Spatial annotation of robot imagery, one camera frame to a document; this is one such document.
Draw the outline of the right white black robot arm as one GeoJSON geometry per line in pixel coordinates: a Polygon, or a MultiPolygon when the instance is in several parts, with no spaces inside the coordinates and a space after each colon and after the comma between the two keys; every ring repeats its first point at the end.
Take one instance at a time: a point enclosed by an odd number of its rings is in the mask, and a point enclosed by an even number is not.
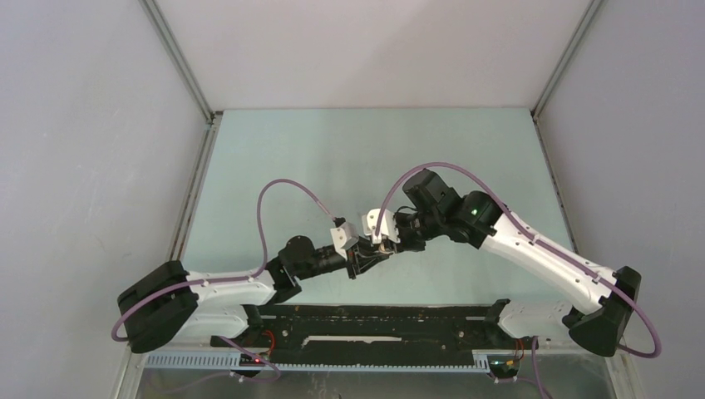
{"type": "Polygon", "coordinates": [[[422,251],[426,242],[446,236],[508,259],[563,294],[562,301],[548,304],[496,301],[483,326],[491,346],[540,336],[569,338],[601,357],[621,349],[642,281],[637,270],[613,270],[582,258],[532,229],[488,193],[459,195],[432,170],[419,170],[401,187],[412,212],[372,209],[362,217],[364,234],[373,243],[393,243],[398,252],[422,251]]]}

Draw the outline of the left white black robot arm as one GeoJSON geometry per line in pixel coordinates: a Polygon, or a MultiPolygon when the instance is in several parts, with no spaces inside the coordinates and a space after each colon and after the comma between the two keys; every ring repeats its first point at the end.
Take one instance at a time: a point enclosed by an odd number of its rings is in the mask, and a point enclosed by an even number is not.
{"type": "Polygon", "coordinates": [[[333,244],[314,248],[311,239],[299,235],[258,277],[189,272],[179,260],[168,261],[118,296],[120,325],[133,353],[216,336],[253,346],[263,335],[257,319],[260,306],[291,299],[301,292],[304,279],[337,270],[356,278],[388,259],[394,249],[392,242],[374,244],[365,238],[348,249],[333,244]]]}

